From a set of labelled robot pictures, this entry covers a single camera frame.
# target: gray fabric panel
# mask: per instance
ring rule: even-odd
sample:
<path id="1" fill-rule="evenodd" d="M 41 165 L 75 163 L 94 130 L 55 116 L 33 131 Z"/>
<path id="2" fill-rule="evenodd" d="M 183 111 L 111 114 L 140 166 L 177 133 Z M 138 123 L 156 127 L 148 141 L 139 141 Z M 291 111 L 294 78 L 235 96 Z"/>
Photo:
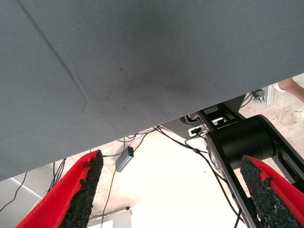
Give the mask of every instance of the gray fabric panel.
<path id="1" fill-rule="evenodd" d="M 304 72 L 303 11 L 1 1 L 0 180 Z"/>

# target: black cylindrical motor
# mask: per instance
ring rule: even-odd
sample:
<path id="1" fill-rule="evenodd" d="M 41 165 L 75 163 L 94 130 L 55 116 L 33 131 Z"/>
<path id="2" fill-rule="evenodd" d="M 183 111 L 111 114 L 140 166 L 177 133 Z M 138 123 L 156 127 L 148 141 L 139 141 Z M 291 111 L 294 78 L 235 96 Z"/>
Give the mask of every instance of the black cylindrical motor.
<path id="1" fill-rule="evenodd" d="M 209 156 L 216 166 L 220 164 L 213 156 L 214 150 L 223 151 L 233 169 L 240 167 L 244 155 L 266 159 L 273 155 L 273 144 L 262 123 L 251 117 L 206 134 Z"/>

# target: small electronic device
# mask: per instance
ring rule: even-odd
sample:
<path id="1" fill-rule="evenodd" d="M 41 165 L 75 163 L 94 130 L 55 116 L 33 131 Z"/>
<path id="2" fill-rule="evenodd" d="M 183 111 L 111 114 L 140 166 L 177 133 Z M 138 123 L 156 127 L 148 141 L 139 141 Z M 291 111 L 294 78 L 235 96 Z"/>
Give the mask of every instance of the small electronic device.
<path id="1" fill-rule="evenodd" d="M 132 160 L 134 157 L 134 150 L 132 147 L 128 146 L 116 160 L 115 171 L 121 172 L 126 165 Z"/>

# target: black rubber padding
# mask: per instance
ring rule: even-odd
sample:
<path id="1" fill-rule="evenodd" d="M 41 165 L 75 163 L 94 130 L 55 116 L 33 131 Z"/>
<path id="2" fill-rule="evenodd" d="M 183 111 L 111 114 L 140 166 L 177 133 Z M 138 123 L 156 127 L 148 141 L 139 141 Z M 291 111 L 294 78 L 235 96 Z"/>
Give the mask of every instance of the black rubber padding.
<path id="1" fill-rule="evenodd" d="M 280 197 L 271 188 L 272 178 L 261 181 L 260 169 L 246 156 L 241 162 L 241 173 L 256 206 L 263 228 L 302 228 Z"/>
<path id="2" fill-rule="evenodd" d="M 96 154 L 96 159 L 91 158 L 89 163 L 84 164 L 84 166 L 91 167 L 87 174 L 87 182 L 83 179 L 80 180 L 84 188 L 72 198 L 60 228 L 86 228 L 92 213 L 92 203 L 103 165 L 104 160 L 100 151 Z"/>

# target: gray fabric surface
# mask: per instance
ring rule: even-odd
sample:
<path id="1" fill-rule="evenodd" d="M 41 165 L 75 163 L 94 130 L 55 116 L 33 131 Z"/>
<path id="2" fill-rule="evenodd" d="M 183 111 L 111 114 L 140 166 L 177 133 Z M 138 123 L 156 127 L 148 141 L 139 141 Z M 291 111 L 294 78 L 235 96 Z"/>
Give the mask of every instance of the gray fabric surface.
<path id="1" fill-rule="evenodd" d="M 304 72 L 303 11 L 1 1 L 0 180 Z"/>

